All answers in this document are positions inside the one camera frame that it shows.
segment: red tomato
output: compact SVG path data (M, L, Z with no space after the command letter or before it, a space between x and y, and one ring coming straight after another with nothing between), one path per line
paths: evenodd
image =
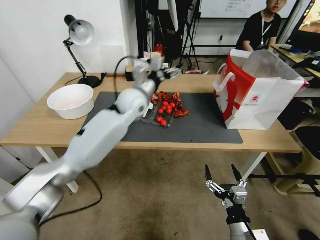
M162 126L166 126L166 125L167 125L167 121L163 119L163 120L161 121L161 125L162 125Z

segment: computer screen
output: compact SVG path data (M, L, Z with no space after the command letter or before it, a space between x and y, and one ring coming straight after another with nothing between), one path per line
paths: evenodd
M320 33L320 0L310 3L303 16L305 19L300 25L299 31Z
M292 46L320 50L320 0L311 0L287 41Z

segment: desk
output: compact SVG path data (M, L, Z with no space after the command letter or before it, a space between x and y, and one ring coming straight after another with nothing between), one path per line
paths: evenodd
M51 147L68 147L72 137L81 129L86 116L74 120L63 119L47 107L46 100L53 91L77 76L79 76L79 73L66 73L0 140L0 144L35 146L48 162L57 159ZM213 92L212 82L217 79L218 75L181 75L178 78L164 81L160 85L159 91ZM117 78L118 91L123 91L132 86L133 82L127 82L123 77ZM113 91L112 78L105 78L99 87L94 88L94 99L101 91ZM240 171L244 179L254 170L267 152L300 152L298 144L278 120L267 131L239 130L239 133L243 140L242 144L119 142L116 148L250 151L252 154ZM78 189L75 182L68 186L73 192Z
M289 52L287 50L279 48L279 47L281 47L281 44L276 44L271 47L274 49L274 51L276 53L280 53L281 55L285 56L287 59L292 61L294 64L302 62L303 60L305 60L308 57L314 57L314 56L304 54L304 53L289 54ZM305 69L307 72L309 72L312 76L320 78L320 72L317 72L317 71L312 70L310 68L303 68L303 69Z

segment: white robotic arm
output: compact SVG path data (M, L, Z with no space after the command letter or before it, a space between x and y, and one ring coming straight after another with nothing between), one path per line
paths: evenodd
M152 58L150 74L134 69L135 84L119 94L111 109L100 111L71 140L66 153L52 164L41 164L28 173L3 199L14 212L0 217L3 240L36 240L39 223L62 200L60 189L82 171L98 165L140 119L161 81L176 77L179 68L161 70L162 58Z

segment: desk lamp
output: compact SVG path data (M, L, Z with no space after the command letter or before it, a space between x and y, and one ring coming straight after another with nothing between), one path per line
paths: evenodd
M80 62L78 62L70 49L70 46L73 44L83 46L91 42L94 36L93 26L91 23L84 20L78 20L72 15L66 15L64 17L64 22L69 27L69 37L63 41L63 44L68 49L70 55L82 73L82 78L78 83L89 85L92 88L99 86L101 84L100 79L96 76L87 76L86 69Z

